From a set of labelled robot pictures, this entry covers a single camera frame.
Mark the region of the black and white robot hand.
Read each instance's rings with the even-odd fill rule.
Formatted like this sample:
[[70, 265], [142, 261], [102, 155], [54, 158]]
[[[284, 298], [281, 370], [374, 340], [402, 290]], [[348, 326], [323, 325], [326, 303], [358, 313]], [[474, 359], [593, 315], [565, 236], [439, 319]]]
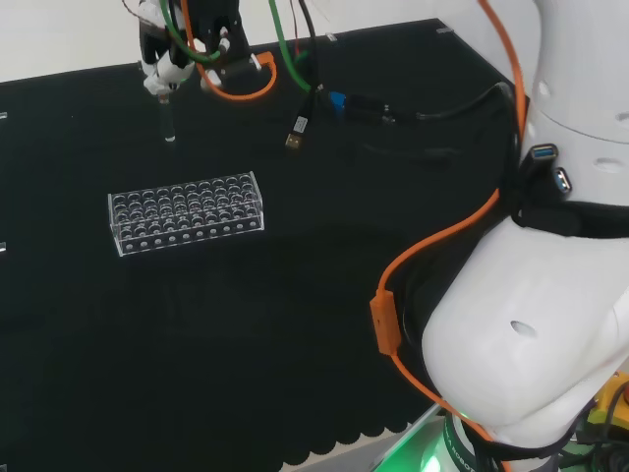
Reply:
[[141, 1], [137, 15], [143, 85], [152, 95], [174, 92], [197, 65], [211, 72], [251, 52], [238, 1]]

